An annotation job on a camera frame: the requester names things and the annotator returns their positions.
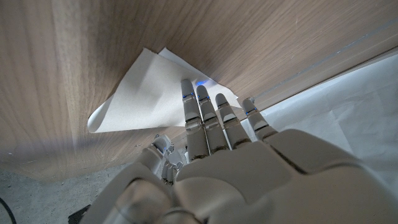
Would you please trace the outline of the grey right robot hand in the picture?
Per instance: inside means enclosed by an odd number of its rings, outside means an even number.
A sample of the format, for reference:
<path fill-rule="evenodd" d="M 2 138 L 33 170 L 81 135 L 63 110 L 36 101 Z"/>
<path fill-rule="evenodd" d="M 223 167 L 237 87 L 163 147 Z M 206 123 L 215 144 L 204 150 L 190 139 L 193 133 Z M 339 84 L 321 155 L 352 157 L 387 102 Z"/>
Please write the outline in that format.
<path fill-rule="evenodd" d="M 165 184 L 173 185 L 177 173 L 184 166 L 183 158 L 180 153 L 170 146 L 164 154 L 165 162 L 162 168 L 161 178 Z"/>

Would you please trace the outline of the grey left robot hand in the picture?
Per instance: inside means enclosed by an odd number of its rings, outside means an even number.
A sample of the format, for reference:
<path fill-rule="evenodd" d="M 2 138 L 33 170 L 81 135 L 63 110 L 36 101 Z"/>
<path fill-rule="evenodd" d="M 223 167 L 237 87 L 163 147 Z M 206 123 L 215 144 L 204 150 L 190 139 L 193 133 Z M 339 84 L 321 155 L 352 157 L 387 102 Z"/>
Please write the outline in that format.
<path fill-rule="evenodd" d="M 189 163 L 156 176 L 163 136 L 119 173 L 82 223 L 396 223 L 397 197 L 359 159 L 296 129 L 278 132 L 252 101 L 250 140 L 222 94 L 181 82 Z"/>

